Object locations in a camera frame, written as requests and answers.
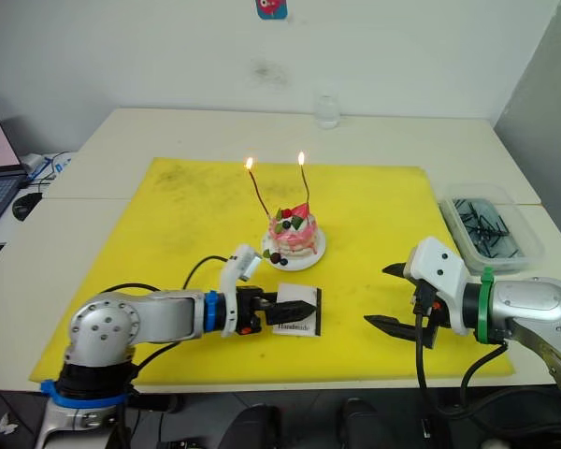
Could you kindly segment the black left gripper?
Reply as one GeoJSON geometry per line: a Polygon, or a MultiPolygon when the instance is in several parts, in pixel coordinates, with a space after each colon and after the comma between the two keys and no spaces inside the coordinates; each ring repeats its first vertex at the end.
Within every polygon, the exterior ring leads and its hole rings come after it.
{"type": "MultiPolygon", "coordinates": [[[[257,315],[260,298],[264,290],[260,287],[237,288],[238,335],[251,335],[262,330],[261,319],[257,315]]],[[[316,307],[303,300],[272,303],[265,310],[267,321],[301,321],[316,312],[316,307]]]]}

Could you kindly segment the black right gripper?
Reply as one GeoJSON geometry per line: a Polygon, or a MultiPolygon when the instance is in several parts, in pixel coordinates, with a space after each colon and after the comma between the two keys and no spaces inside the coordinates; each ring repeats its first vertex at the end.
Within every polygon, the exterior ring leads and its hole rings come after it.
{"type": "Polygon", "coordinates": [[[433,349],[438,335],[438,328],[450,328],[449,310],[444,300],[438,296],[438,290],[429,282],[418,279],[411,273],[409,263],[394,263],[381,270],[382,273],[415,282],[413,293],[413,313],[415,324],[406,325],[395,317],[385,315],[365,315],[364,319],[385,334],[409,341],[417,341],[421,335],[423,347],[433,349]]]}

